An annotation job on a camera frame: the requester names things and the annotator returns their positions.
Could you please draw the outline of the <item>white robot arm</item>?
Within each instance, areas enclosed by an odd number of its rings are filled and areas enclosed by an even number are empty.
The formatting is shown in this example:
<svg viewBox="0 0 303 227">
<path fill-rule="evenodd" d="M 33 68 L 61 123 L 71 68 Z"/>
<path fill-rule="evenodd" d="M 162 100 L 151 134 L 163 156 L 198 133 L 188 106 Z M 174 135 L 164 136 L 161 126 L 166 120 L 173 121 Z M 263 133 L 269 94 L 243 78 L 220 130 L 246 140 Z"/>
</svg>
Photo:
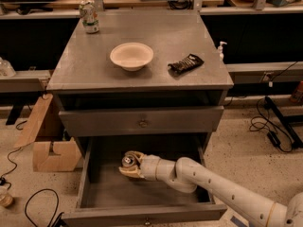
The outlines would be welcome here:
<svg viewBox="0 0 303 227">
<path fill-rule="evenodd" d="M 171 161 L 131 150 L 122 158 L 119 171 L 130 178 L 166 183 L 183 193 L 193 193 L 200 186 L 255 227 L 303 227 L 302 193 L 285 206 L 227 180 L 188 157 Z"/>
</svg>

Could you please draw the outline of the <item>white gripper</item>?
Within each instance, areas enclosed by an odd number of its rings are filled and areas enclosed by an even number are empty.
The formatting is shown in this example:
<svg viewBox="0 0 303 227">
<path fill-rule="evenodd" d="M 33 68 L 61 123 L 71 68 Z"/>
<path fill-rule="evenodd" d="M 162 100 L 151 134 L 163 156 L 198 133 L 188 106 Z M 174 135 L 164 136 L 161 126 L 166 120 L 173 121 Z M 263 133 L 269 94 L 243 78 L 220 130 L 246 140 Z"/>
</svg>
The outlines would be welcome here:
<svg viewBox="0 0 303 227">
<path fill-rule="evenodd" d="M 125 155 L 133 155 L 137 164 L 140 166 L 132 167 L 120 167 L 119 171 L 122 175 L 137 178 L 137 179 L 146 179 L 147 181 L 156 181 L 156 170 L 158 163 L 160 161 L 159 156 L 155 155 L 145 155 L 140 151 L 130 150 L 125 153 Z"/>
</svg>

